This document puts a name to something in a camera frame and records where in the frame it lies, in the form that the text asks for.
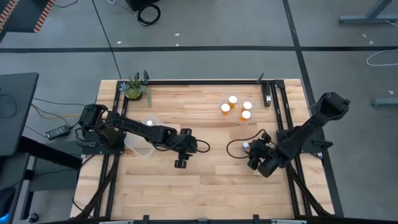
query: cable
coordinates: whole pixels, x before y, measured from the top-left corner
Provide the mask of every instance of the cable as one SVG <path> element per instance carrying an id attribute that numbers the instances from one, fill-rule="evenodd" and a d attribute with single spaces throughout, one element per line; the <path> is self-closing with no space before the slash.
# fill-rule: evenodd
<path id="1" fill-rule="evenodd" d="M 94 155 L 91 155 L 89 158 L 87 158 L 82 164 L 81 164 L 81 166 L 83 166 L 84 164 L 86 164 L 86 162 L 88 162 L 90 159 L 92 159 L 93 157 L 95 156 L 95 154 Z"/>
<path id="2" fill-rule="evenodd" d="M 116 69 L 118 70 L 119 78 L 122 79 L 122 75 L 120 74 L 119 66 L 118 66 L 118 63 L 116 62 L 116 57 L 114 56 L 114 52 L 113 52 L 113 48 L 112 48 L 111 42 L 108 39 L 108 35 L 106 35 L 105 28 L 104 28 L 104 25 L 102 24 L 100 15 L 98 14 L 98 10 L 97 10 L 97 7 L 95 6 L 95 2 L 94 2 L 94 0 L 91 0 L 91 1 L 93 2 L 95 13 L 97 13 L 98 20 L 99 20 L 99 23 L 101 24 L 102 30 L 104 31 L 104 34 L 105 34 L 105 37 L 106 37 L 106 41 L 108 42 L 109 48 L 111 49 L 113 60 L 114 60 L 114 64 L 116 66 Z"/>
<path id="3" fill-rule="evenodd" d="M 42 115 L 39 111 L 39 108 L 36 105 L 31 104 L 31 107 L 33 107 L 36 110 L 37 114 L 39 114 L 44 119 L 77 118 L 77 117 L 81 116 L 80 114 L 68 114 L 68 115 L 56 116 L 56 117 L 49 118 L 49 117 Z"/>
<path id="4" fill-rule="evenodd" d="M 156 16 L 156 18 L 155 18 L 153 21 L 150 21 L 150 22 L 149 22 L 149 21 L 146 21 L 145 19 L 143 19 L 143 18 L 141 17 L 141 13 L 142 13 L 146 8 L 148 8 L 148 7 L 153 7 L 153 8 L 156 9 L 156 11 L 157 11 L 157 16 Z M 159 7 L 157 7 L 157 6 L 154 5 L 154 4 L 145 5 L 145 6 L 143 6 L 142 8 L 140 8 L 139 11 L 138 11 L 137 20 L 138 20 L 138 22 L 140 23 L 140 25 L 142 25 L 142 26 L 150 26 L 150 25 L 156 23 L 159 19 L 160 19 L 160 9 L 159 9 Z"/>
<path id="5" fill-rule="evenodd" d="M 33 98 L 33 99 L 34 99 L 34 100 L 43 101 L 43 102 L 46 102 L 46 103 L 52 103 L 52 104 L 55 104 L 55 105 L 78 105 L 78 106 L 86 106 L 86 105 L 81 104 L 81 103 L 56 103 L 56 102 L 52 102 L 52 101 L 48 101 L 48 100 L 42 100 L 42 99 L 39 99 L 39 98 Z"/>
<path id="6" fill-rule="evenodd" d="M 17 114 L 17 110 L 18 110 L 17 102 L 15 101 L 15 99 L 12 96 L 8 95 L 8 94 L 0 94 L 0 97 L 1 96 L 8 96 L 12 100 L 12 103 L 14 104 L 15 110 L 14 110 L 14 112 L 11 115 L 0 116 L 0 118 L 11 118 L 11 117 L 15 116 L 15 114 Z"/>
<path id="7" fill-rule="evenodd" d="M 205 143 L 205 144 L 208 146 L 208 149 L 205 150 L 205 151 L 201 151 L 201 150 L 197 149 L 198 152 L 200 152 L 200 153 L 206 153 L 206 152 L 210 151 L 210 145 L 209 145 L 207 142 L 205 142 L 205 141 L 203 141 L 203 140 L 199 140 L 199 139 L 197 139 L 197 141 L 198 141 L 198 142 L 203 142 L 203 143 Z"/>
<path id="8" fill-rule="evenodd" d="M 319 155 L 318 155 L 318 153 L 310 153 L 311 155 L 313 155 L 313 156 L 315 156 L 316 158 L 318 158 L 318 159 L 322 159 L 322 157 L 320 157 Z"/>
<path id="9" fill-rule="evenodd" d="M 398 25 L 397 25 L 397 24 L 395 24 L 395 23 L 392 23 L 392 22 L 390 22 L 390 21 L 386 21 L 386 23 L 389 23 L 389 24 L 391 24 L 391 25 L 393 25 L 393 26 L 395 26 L 395 27 L 398 27 Z"/>
<path id="10" fill-rule="evenodd" d="M 38 106 L 34 105 L 33 103 L 31 104 L 31 106 L 32 106 L 33 108 L 36 109 L 36 111 L 38 112 L 38 114 L 39 114 L 42 118 L 44 118 L 44 119 L 52 119 L 52 118 L 46 118 L 45 116 L 41 115 L 39 111 L 41 111 L 41 112 L 43 112 L 43 113 L 46 113 L 46 114 L 51 114 L 51 115 L 54 115 L 54 116 L 56 116 L 56 117 L 58 117 L 58 118 L 63 119 L 64 122 L 66 122 L 66 124 L 68 125 L 68 127 L 70 127 L 69 122 L 68 122 L 67 120 L 65 120 L 65 118 L 63 118 L 63 117 L 61 117 L 61 116 L 59 116 L 59 115 L 53 114 L 53 113 L 46 112 L 46 111 L 40 109 Z"/>
<path id="11" fill-rule="evenodd" d="M 79 121 L 78 121 L 78 122 L 76 122 L 74 125 L 70 126 L 70 127 L 69 127 L 69 129 L 71 129 L 71 130 L 72 130 L 72 129 L 73 129 L 73 128 L 74 128 L 76 125 L 78 125 L 78 124 L 79 124 Z"/>
<path id="12" fill-rule="evenodd" d="M 398 63 L 379 64 L 379 65 L 369 63 L 369 60 L 370 60 L 371 58 L 373 58 L 373 57 L 375 57 L 375 56 L 377 56 L 377 55 L 379 55 L 379 54 L 383 54 L 383 53 L 386 53 L 386 52 L 395 52 L 395 51 L 398 51 L 398 49 L 380 51 L 380 52 L 378 52 L 378 53 L 376 53 L 376 54 L 374 54 L 374 55 L 368 57 L 368 59 L 366 59 L 366 63 L 367 63 L 367 65 L 373 66 L 373 67 L 385 67 L 385 66 L 395 66 L 395 65 L 398 65 Z"/>
<path id="13" fill-rule="evenodd" d="M 133 12 L 131 12 L 128 8 L 126 8 L 126 7 L 122 6 L 122 5 L 120 5 L 120 4 L 117 3 L 117 2 L 115 2 L 115 4 L 117 4 L 119 7 L 123 8 L 123 9 L 125 9 L 127 12 L 130 12 L 130 14 L 132 14 L 133 16 L 136 16 L 136 15 L 135 15 Z"/>
<path id="14" fill-rule="evenodd" d="M 82 164 L 81 164 L 81 167 L 83 167 L 83 165 L 86 163 L 86 162 L 88 162 L 91 158 L 93 158 L 95 155 L 91 155 L 88 159 L 86 159 Z M 63 172 L 63 171 L 74 171 L 74 170 L 70 170 L 70 169 L 62 169 L 62 170 L 58 170 L 58 171 L 51 171 L 51 172 L 45 172 L 45 173 L 43 173 L 43 174 L 37 174 L 37 175 L 34 175 L 35 177 L 38 177 L 38 176 L 41 176 L 41 175 L 45 175 L 45 174 L 57 174 L 57 173 L 59 173 L 59 172 Z M 21 182 L 23 182 L 25 179 L 23 179 L 23 180 L 20 180 L 20 181 L 18 181 L 18 182 L 16 182 L 16 183 L 14 183 L 14 184 L 12 184 L 10 187 L 13 187 L 13 186 L 15 186 L 15 185 L 17 185 L 18 183 L 21 183 Z"/>
<path id="15" fill-rule="evenodd" d="M 25 128 L 29 128 L 30 130 L 34 131 L 34 132 L 35 132 L 36 134 L 38 134 L 39 136 L 42 136 L 43 138 L 47 138 L 47 136 L 45 136 L 45 135 L 43 135 L 43 134 L 40 134 L 38 131 L 34 130 L 33 128 L 31 128 L 31 127 L 29 127 L 29 126 L 27 126 L 27 125 L 25 125 Z"/>
<path id="16" fill-rule="evenodd" d="M 60 8 L 66 8 L 66 7 L 70 6 L 70 5 L 76 4 L 78 1 L 79 0 L 76 0 L 76 1 L 74 1 L 72 3 L 69 3 L 69 4 L 65 5 L 65 6 L 59 6 L 59 5 L 56 5 L 56 4 L 54 4 L 54 6 L 57 6 L 57 7 L 60 7 Z"/>
<path id="17" fill-rule="evenodd" d="M 125 10 L 126 10 L 127 12 L 129 12 L 130 14 L 136 16 L 133 12 L 131 12 L 130 10 L 128 10 L 126 7 L 120 5 L 120 4 L 117 3 L 116 1 L 114 1 L 113 3 L 110 3 L 110 4 L 117 4 L 119 7 L 125 9 Z M 149 22 L 149 21 L 146 21 L 145 19 L 143 19 L 143 18 L 141 17 L 142 12 L 143 12 L 146 8 L 148 8 L 148 7 L 153 7 L 153 8 L 157 11 L 157 16 L 156 16 L 156 18 L 155 18 L 153 21 L 150 21 L 150 22 Z M 161 12 L 160 12 L 160 8 L 159 8 L 158 6 L 156 6 L 156 5 L 154 5 L 154 4 L 148 4 L 148 5 L 145 5 L 145 6 L 143 6 L 142 8 L 140 8 L 140 10 L 138 11 L 137 20 L 138 20 L 138 23 L 140 23 L 140 25 L 142 25 L 142 26 L 150 26 L 150 25 L 156 23 L 156 22 L 160 19 L 160 14 L 161 14 Z"/>
<path id="18" fill-rule="evenodd" d="M 250 139 L 254 139 L 257 135 L 259 135 L 259 134 L 261 133 L 261 131 L 264 131 L 264 132 L 266 133 L 266 130 L 261 129 L 255 136 L 253 136 L 253 137 L 251 137 L 251 138 L 247 138 L 247 139 L 235 139 L 235 140 L 230 141 L 230 142 L 226 145 L 226 152 L 228 153 L 229 156 L 231 156 L 232 158 L 235 158 L 235 159 L 245 159 L 245 158 L 248 158 L 248 157 L 249 157 L 248 155 L 247 155 L 247 156 L 243 156 L 243 157 L 233 156 L 233 155 L 229 152 L 228 146 L 229 146 L 232 142 L 236 142 L 236 141 L 247 141 L 247 140 L 250 140 Z"/>
<path id="19" fill-rule="evenodd" d="M 74 205 L 74 206 L 76 206 L 76 208 L 77 209 L 79 209 L 80 211 L 83 211 L 83 209 L 81 209 L 77 204 L 76 204 L 76 202 L 75 202 L 75 197 L 73 197 L 72 198 L 72 204 Z"/>
<path id="20" fill-rule="evenodd" d="M 81 130 L 81 128 L 76 128 L 75 129 L 75 137 L 76 137 L 76 139 L 78 139 L 78 140 L 81 140 L 81 141 L 85 141 L 84 139 L 81 139 L 80 137 L 79 137 L 79 133 L 77 133 L 77 131 L 79 131 L 79 130 Z"/>

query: orange cup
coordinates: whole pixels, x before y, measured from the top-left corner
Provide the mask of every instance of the orange cup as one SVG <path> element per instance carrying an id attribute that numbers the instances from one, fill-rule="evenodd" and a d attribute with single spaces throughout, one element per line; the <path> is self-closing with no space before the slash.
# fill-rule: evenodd
<path id="1" fill-rule="evenodd" d="M 228 112 L 230 111 L 230 109 L 231 109 L 231 107 L 228 104 L 226 104 L 226 103 L 221 105 L 221 112 L 222 112 L 223 115 L 227 115 Z"/>
<path id="2" fill-rule="evenodd" d="M 230 96 L 228 98 L 228 104 L 233 109 L 235 107 L 236 102 L 238 102 L 238 98 L 236 96 Z"/>
<path id="3" fill-rule="evenodd" d="M 241 113 L 241 118 L 240 118 L 240 120 L 241 121 L 248 121 L 249 120 L 249 118 L 251 117 L 251 113 L 250 113 L 250 111 L 243 111 L 242 113 Z"/>
<path id="4" fill-rule="evenodd" d="M 246 101 L 243 103 L 242 112 L 245 110 L 249 111 L 252 107 L 253 105 L 250 102 Z"/>

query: white cable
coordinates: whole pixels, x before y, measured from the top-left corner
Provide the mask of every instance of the white cable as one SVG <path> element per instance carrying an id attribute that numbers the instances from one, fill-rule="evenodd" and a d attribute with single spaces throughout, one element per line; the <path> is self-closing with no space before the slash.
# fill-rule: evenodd
<path id="1" fill-rule="evenodd" d="M 397 25 L 397 24 L 395 24 L 395 23 L 392 23 L 392 22 L 390 22 L 390 21 L 386 21 L 386 23 L 390 23 L 391 25 L 398 27 L 398 25 Z"/>
<path id="2" fill-rule="evenodd" d="M 395 23 L 392 23 L 392 22 L 390 22 L 390 21 L 386 21 L 386 23 L 389 23 L 389 24 L 391 24 L 391 25 L 393 25 L 393 26 L 396 26 L 396 27 L 398 27 L 398 25 L 397 25 L 397 24 L 395 24 Z M 398 51 L 398 49 L 395 49 L 395 50 L 383 50 L 383 51 L 380 51 L 380 52 L 378 52 L 378 53 L 376 53 L 376 54 L 374 54 L 374 55 L 372 55 L 372 56 L 368 57 L 368 59 L 366 59 L 366 63 L 367 63 L 367 65 L 369 65 L 369 66 L 374 66 L 374 67 L 384 67 L 384 66 L 395 66 L 395 65 L 398 65 L 398 63 L 392 63 L 392 64 L 380 64 L 380 65 L 375 65 L 375 64 L 371 64 L 371 63 L 369 63 L 369 60 L 370 60 L 371 58 L 373 58 L 373 57 L 375 57 L 375 56 L 377 56 L 377 55 L 379 55 L 379 54 L 383 54 L 383 53 L 386 53 L 386 52 L 395 52 L 395 51 Z"/>

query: table leg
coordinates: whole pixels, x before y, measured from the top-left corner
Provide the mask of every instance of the table leg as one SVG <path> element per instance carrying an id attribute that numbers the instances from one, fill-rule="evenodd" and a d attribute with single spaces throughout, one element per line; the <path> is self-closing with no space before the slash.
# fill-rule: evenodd
<path id="1" fill-rule="evenodd" d="M 398 98 L 377 98 L 371 101 L 373 107 L 378 106 L 398 106 Z"/>
<path id="2" fill-rule="evenodd" d="M 75 170 L 81 167 L 81 159 L 24 136 L 21 137 L 19 141 L 18 151 L 27 152 L 31 156 L 45 159 Z"/>
<path id="3" fill-rule="evenodd" d="M 368 22 L 396 22 L 398 15 L 381 15 L 380 13 L 392 2 L 392 0 L 380 0 L 365 16 L 340 16 L 340 23 L 368 23 Z"/>

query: black table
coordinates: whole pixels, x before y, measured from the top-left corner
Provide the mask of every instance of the black table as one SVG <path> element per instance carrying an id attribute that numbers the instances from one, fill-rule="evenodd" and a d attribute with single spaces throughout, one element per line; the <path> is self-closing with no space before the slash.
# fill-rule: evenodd
<path id="1" fill-rule="evenodd" d="M 22 136 L 38 77 L 37 73 L 0 75 L 0 189 L 13 186 L 16 190 L 7 223 L 12 223 L 23 181 L 33 180 L 34 170 L 27 169 L 30 156 L 75 170 L 81 167 L 80 158 Z M 21 219 L 29 214 L 30 183 L 28 190 Z"/>

